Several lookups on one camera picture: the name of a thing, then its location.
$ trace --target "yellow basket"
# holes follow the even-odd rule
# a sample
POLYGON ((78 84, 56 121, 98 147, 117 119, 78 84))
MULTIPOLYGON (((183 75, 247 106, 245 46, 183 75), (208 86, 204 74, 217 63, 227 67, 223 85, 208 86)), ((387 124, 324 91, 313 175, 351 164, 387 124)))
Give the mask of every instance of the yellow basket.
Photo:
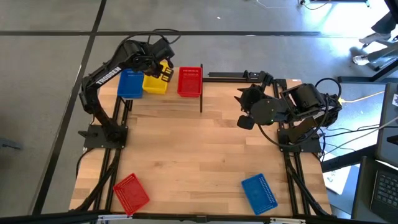
MULTIPOLYGON (((167 63, 161 62, 164 66, 163 70, 168 68, 167 63)), ((152 76, 144 75, 144 82, 142 83, 142 88, 147 93, 154 93, 154 94, 166 94, 167 90, 167 82, 163 81, 160 77, 154 78, 152 76)))

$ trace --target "wooden table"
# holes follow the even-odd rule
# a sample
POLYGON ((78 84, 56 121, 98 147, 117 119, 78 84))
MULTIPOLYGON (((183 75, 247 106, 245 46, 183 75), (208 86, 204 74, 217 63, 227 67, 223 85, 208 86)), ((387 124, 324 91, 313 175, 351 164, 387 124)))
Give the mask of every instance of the wooden table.
MULTIPOLYGON (((105 84, 99 100, 112 114, 119 78, 105 84)), ((262 215, 291 216, 287 176, 282 153, 265 139, 258 128, 237 127, 242 112, 233 96, 248 83, 204 83, 203 112, 199 98, 177 94, 178 68, 166 95, 144 93, 134 100, 127 125, 129 133, 122 150, 116 183, 135 173, 150 202, 140 213, 250 215, 254 213, 241 181, 263 173, 278 207, 262 215)), ((301 84, 287 80, 288 87, 301 84)), ((273 96, 272 87, 266 94, 273 96)), ((264 126, 276 140, 277 124, 264 126)), ((79 206, 98 182, 104 149, 94 149, 81 161, 70 208, 79 206)), ((331 213, 319 161, 310 153, 301 154, 305 183, 317 202, 331 213)), ((100 208, 104 208, 106 185, 100 208)), ((303 213, 296 186, 297 203, 303 213)), ((114 195, 112 212, 124 212, 114 195)))

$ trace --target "red plastic basket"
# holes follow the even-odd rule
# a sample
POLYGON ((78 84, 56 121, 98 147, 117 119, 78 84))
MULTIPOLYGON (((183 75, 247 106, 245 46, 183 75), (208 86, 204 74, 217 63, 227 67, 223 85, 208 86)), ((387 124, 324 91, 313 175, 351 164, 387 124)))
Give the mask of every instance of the red plastic basket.
POLYGON ((134 173, 113 186, 113 191, 128 216, 149 202, 147 193, 134 173))
POLYGON ((201 67, 180 67, 177 93, 182 97, 199 97, 201 95, 201 67))

